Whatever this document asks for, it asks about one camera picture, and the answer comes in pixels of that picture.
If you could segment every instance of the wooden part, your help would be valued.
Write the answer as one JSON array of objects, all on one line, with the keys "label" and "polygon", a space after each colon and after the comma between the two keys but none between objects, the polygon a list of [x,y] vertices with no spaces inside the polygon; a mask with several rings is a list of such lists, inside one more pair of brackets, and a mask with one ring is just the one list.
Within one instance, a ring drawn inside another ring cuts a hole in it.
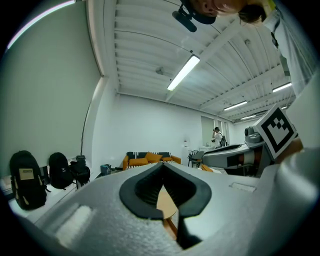
[{"label": "wooden part", "polygon": [[177,211],[174,201],[165,189],[161,189],[159,192],[156,208],[163,212],[164,219],[170,218]]}]

